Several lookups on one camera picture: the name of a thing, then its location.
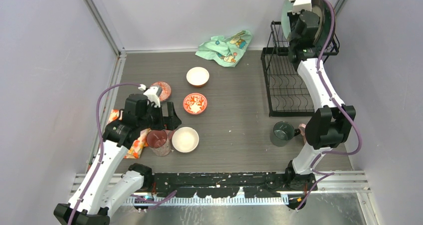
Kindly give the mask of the black rimmed cream plate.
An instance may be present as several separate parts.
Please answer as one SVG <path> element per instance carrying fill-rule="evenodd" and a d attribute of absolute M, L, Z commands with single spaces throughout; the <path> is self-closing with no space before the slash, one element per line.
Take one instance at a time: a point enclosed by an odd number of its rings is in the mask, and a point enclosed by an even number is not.
<path fill-rule="evenodd" d="M 319 16 L 319 26 L 315 35 L 314 45 L 322 49 L 330 31 L 330 12 L 323 0 L 311 0 L 312 12 Z"/>

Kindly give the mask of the white bowl orange outside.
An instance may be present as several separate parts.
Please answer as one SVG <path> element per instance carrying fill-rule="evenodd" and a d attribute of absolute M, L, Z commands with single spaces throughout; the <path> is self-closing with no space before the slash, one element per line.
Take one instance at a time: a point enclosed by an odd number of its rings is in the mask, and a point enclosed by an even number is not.
<path fill-rule="evenodd" d="M 209 78 L 208 70 L 203 67 L 193 67 L 186 74 L 187 82 L 194 87 L 203 87 Z"/>

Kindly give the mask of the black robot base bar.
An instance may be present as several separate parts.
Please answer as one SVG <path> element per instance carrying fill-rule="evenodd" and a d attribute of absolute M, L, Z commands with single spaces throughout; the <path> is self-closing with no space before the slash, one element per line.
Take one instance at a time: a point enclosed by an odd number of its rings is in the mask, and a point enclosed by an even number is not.
<path fill-rule="evenodd" d="M 176 191 L 177 198 L 234 198 L 243 192 L 246 198 L 275 198 L 281 192 L 305 195 L 311 190 L 314 175 L 289 178 L 277 172 L 239 173 L 155 173 L 138 192 L 166 197 Z"/>

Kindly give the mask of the orange coral pattern bowl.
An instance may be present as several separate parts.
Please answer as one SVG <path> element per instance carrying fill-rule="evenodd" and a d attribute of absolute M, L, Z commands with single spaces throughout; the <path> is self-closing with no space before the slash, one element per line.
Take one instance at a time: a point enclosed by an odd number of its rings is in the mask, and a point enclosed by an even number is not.
<path fill-rule="evenodd" d="M 207 108 L 208 101 L 206 97 L 200 93 L 191 93 L 183 100 L 183 108 L 192 115 L 199 115 Z"/>

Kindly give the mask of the mint green flower plate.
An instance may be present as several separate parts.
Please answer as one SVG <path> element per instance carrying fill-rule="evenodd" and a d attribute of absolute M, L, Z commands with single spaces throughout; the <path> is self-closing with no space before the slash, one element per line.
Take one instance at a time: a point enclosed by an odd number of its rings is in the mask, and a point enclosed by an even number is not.
<path fill-rule="evenodd" d="M 281 27 L 283 35 L 288 42 L 291 40 L 291 17 L 297 14 L 294 9 L 294 2 L 295 0 L 285 0 L 282 5 Z"/>

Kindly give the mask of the dark blue floral plate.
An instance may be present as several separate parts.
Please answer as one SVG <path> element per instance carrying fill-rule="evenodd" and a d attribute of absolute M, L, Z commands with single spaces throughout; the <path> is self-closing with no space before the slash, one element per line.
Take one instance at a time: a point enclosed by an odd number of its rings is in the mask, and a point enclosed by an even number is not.
<path fill-rule="evenodd" d="M 335 28 L 336 28 L 336 17 L 335 10 L 330 3 L 323 2 L 324 5 L 324 23 L 322 27 L 321 39 L 322 45 L 325 45 L 325 49 L 329 48 L 329 45 L 333 41 Z"/>

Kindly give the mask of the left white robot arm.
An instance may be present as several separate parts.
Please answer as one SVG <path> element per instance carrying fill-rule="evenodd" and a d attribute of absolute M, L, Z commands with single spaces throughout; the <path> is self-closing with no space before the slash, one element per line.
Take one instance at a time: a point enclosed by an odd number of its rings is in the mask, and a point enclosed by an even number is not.
<path fill-rule="evenodd" d="M 167 116 L 159 102 L 143 94 L 131 94 L 117 119 L 107 124 L 94 164 L 71 199 L 58 204 L 54 216 L 62 225 L 108 225 L 111 217 L 134 192 L 152 188 L 152 169 L 134 163 L 111 189 L 108 185 L 127 152 L 142 131 L 176 130 L 181 125 L 173 102 L 167 102 Z"/>

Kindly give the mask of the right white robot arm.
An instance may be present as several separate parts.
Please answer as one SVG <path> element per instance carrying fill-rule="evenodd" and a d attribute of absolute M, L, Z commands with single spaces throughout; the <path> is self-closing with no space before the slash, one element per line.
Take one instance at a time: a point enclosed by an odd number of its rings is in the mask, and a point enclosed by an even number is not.
<path fill-rule="evenodd" d="M 326 9 L 291 9 L 283 18 L 283 29 L 288 32 L 289 60 L 305 82 L 314 106 L 304 128 L 305 145 L 284 173 L 285 185 L 298 190 L 305 181 L 312 181 L 316 164 L 325 155 L 336 154 L 334 149 L 346 142 L 356 110 L 337 95 L 322 60 L 334 37 L 334 14 Z"/>

